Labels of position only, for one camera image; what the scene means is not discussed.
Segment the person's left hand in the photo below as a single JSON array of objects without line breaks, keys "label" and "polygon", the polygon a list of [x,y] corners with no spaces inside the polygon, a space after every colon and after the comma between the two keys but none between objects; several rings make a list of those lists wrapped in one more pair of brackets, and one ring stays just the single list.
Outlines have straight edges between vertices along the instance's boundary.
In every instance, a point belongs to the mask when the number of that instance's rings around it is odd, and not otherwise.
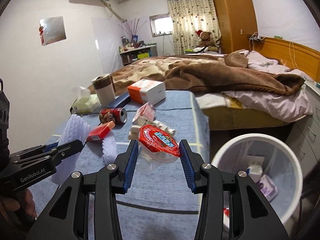
[{"label": "person's left hand", "polygon": [[33,200],[33,195],[29,189],[26,189],[23,193],[23,200],[17,201],[12,198],[1,197],[1,214],[6,220],[8,220],[7,212],[14,212],[21,208],[23,204],[25,213],[31,218],[36,218],[37,213],[35,209],[35,203]]}]

